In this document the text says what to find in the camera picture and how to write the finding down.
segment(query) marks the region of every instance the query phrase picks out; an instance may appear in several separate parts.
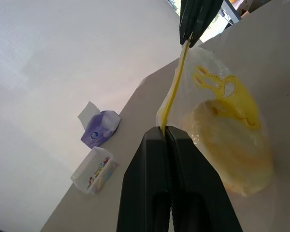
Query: plastic bag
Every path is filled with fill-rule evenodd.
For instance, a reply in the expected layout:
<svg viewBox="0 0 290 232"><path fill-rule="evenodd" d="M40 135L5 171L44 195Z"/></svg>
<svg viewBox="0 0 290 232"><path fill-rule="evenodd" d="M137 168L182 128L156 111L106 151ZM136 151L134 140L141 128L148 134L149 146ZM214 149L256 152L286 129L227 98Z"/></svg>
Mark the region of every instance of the plastic bag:
<svg viewBox="0 0 290 232"><path fill-rule="evenodd" d="M156 124L186 131L226 189L244 196L269 185L273 162L258 106L213 53L183 45Z"/></svg>

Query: round bun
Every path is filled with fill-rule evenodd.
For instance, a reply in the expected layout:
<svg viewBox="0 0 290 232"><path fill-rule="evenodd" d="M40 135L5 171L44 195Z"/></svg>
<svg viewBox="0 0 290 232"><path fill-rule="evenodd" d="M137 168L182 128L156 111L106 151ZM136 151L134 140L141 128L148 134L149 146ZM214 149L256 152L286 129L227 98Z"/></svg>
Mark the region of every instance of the round bun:
<svg viewBox="0 0 290 232"><path fill-rule="evenodd" d="M225 188L244 196L269 185L273 161L261 130L249 129L234 117L218 116L218 100L205 101L188 113L182 129L219 173Z"/></svg>

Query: small box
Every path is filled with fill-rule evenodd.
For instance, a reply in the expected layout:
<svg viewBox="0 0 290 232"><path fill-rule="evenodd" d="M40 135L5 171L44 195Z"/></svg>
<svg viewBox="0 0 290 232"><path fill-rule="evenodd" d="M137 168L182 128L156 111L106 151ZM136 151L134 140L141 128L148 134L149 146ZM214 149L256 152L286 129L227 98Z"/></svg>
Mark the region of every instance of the small box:
<svg viewBox="0 0 290 232"><path fill-rule="evenodd" d="M112 153L95 146L73 173L71 180L83 193L96 195L117 165Z"/></svg>

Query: white floor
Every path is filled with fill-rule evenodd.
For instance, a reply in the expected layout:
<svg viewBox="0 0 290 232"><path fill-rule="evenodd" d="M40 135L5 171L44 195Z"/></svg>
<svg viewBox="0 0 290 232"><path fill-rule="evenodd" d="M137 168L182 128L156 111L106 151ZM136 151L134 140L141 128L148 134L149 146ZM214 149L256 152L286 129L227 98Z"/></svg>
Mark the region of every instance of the white floor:
<svg viewBox="0 0 290 232"><path fill-rule="evenodd" d="M165 0L0 0L0 229L42 228L89 152L78 114L119 113L178 24Z"/></svg>

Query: table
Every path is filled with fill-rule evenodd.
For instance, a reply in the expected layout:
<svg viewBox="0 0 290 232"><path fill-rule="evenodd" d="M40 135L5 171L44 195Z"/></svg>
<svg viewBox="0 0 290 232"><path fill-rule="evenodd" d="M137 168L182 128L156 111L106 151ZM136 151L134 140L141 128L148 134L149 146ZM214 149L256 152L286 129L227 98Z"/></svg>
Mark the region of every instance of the table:
<svg viewBox="0 0 290 232"><path fill-rule="evenodd" d="M290 232L290 0L272 0L202 47L213 51L255 97L275 158L273 184L250 198L229 194L245 232ZM119 166L96 197L70 187L42 232L116 231L122 178L171 85L177 60L148 76L102 147Z"/></svg>

